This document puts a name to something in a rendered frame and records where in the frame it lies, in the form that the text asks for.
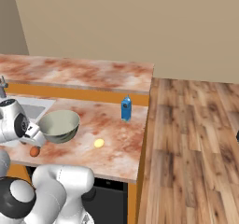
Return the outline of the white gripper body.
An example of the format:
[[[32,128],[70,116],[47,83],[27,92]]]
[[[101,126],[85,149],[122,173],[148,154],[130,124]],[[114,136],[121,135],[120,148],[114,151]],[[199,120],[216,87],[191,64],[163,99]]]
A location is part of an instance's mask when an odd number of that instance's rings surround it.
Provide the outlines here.
[[[27,131],[27,134],[29,135],[28,141],[30,144],[37,147],[43,147],[46,144],[46,138],[40,130],[31,129]]]

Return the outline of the grey-green metal bowl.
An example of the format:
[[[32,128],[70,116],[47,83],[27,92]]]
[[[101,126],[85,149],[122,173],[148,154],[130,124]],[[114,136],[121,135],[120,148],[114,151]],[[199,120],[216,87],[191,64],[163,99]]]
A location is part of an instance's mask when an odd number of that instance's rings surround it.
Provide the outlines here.
[[[57,110],[46,114],[39,122],[40,131],[54,144],[62,144],[75,137],[80,116],[72,110]]]

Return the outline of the white sink basin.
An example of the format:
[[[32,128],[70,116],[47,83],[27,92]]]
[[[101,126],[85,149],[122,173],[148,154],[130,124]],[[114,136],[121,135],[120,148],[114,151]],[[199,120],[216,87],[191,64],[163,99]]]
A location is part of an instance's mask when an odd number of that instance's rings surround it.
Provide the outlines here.
[[[54,100],[19,96],[0,98],[0,145],[30,144],[27,131],[40,130],[37,123],[54,103]]]

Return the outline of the blue milk carton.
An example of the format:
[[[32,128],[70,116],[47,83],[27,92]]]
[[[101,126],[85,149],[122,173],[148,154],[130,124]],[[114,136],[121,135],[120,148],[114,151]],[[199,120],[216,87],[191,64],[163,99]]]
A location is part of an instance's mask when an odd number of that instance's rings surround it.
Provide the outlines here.
[[[121,119],[129,121],[132,115],[132,100],[129,96],[126,96],[121,101]]]

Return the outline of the grey metal tap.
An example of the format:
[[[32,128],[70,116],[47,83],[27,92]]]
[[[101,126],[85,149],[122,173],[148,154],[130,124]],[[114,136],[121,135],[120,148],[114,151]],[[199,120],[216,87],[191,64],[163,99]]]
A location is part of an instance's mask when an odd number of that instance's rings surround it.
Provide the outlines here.
[[[6,83],[4,77],[0,77],[0,97],[6,98],[6,92],[5,89],[8,87],[8,84]]]

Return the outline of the orange counter cabinet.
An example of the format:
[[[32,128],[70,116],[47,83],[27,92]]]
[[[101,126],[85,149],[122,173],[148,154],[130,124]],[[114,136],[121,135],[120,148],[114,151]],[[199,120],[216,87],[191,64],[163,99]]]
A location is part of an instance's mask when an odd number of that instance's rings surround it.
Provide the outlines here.
[[[52,86],[11,83],[8,94],[34,98],[54,98],[53,110],[70,108],[81,117],[75,138],[64,144],[47,144],[38,157],[30,156],[28,145],[18,145],[8,152],[11,176],[28,180],[26,168],[42,163],[89,166],[97,177],[128,184],[128,224],[136,224],[142,187],[142,168],[146,146],[149,95],[131,92],[96,91]],[[121,101],[129,96],[132,115],[121,119]],[[104,139],[95,147],[96,139]]]

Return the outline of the black dishwasher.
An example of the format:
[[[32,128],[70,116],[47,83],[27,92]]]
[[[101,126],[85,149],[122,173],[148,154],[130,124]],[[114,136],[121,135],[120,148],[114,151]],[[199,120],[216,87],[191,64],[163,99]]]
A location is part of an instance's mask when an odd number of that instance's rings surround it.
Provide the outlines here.
[[[82,196],[95,224],[127,224],[128,185],[95,178],[92,189]]]

